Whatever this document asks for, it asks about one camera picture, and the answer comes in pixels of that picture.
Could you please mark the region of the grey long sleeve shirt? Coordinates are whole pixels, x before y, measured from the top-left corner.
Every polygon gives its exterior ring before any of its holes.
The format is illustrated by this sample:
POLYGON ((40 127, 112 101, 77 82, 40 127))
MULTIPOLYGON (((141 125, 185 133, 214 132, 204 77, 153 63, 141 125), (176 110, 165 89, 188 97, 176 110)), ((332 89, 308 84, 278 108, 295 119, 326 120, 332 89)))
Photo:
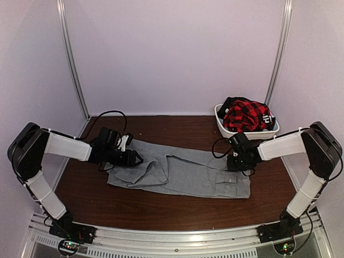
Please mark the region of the grey long sleeve shirt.
POLYGON ((139 153, 143 163, 133 168, 112 168, 108 171, 109 185, 201 198, 250 197, 247 174, 228 171, 226 160, 215 159, 211 152, 139 140, 133 140, 130 149, 139 153))

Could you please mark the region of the white plastic basket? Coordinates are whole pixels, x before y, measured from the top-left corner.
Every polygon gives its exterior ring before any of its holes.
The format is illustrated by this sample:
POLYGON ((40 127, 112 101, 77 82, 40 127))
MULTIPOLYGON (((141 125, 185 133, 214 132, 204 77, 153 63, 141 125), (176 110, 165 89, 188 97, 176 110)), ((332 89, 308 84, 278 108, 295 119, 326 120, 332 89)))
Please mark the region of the white plastic basket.
MULTIPOLYGON (((224 138, 230 138, 233 135, 235 135, 235 132, 230 132, 223 127, 222 122, 220 121, 220 118, 217 115, 217 112, 220 110, 221 106, 222 104, 217 104, 214 106, 214 114, 216 118, 216 123, 217 123, 221 136, 224 138)), ((280 125, 278 121, 276 121, 274 130, 272 131, 245 132, 245 135, 249 140, 268 140, 268 139, 273 138, 279 131, 280 131, 280 125)))

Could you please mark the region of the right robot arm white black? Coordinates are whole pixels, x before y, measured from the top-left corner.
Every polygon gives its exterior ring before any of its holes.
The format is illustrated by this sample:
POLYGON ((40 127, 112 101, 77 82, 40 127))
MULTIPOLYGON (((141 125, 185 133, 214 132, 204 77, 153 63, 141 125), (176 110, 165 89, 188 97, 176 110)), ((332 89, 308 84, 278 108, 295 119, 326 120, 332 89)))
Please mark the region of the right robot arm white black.
POLYGON ((258 163, 277 157, 305 153, 309 172, 296 195, 280 215, 276 224, 279 237, 287 237, 296 229, 299 218, 320 196, 325 186, 334 179, 337 164, 343 164, 342 147, 326 126, 317 121, 307 128, 286 133, 258 145, 244 133, 237 133, 228 140, 233 153, 227 157, 231 172, 255 169, 258 163))

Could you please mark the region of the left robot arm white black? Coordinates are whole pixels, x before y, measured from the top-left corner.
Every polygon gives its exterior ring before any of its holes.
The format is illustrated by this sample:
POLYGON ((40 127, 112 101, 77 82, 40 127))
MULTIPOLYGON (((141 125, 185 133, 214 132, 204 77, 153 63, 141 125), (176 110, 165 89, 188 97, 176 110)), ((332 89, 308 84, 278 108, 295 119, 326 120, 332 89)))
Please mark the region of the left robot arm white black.
POLYGON ((128 146, 132 134, 102 127, 90 141, 27 123, 8 147, 7 156, 18 181, 52 219, 57 231, 66 239, 77 234, 73 216, 46 180, 44 168, 48 160, 78 160, 89 164, 110 164, 132 168, 143 163, 141 155, 128 146))

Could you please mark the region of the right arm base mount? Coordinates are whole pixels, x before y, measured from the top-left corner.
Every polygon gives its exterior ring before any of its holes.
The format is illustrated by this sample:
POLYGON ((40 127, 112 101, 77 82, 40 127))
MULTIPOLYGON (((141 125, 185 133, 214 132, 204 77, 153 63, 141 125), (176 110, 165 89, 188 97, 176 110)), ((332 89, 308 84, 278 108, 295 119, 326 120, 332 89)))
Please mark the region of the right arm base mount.
POLYGON ((292 238, 297 234, 303 233, 303 228, 300 224, 288 229, 283 228, 281 222, 262 224, 256 230, 260 239, 260 243, 292 238))

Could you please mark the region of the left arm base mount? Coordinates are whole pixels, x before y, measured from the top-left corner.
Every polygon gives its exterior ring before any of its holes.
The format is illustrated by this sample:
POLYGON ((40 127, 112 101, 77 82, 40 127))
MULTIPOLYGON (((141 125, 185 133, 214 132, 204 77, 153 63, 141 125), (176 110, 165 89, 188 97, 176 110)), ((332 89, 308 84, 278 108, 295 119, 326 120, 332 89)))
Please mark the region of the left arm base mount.
POLYGON ((52 227, 49 229, 51 235, 87 244, 93 243, 95 231, 94 227, 74 223, 71 218, 54 220, 52 227))

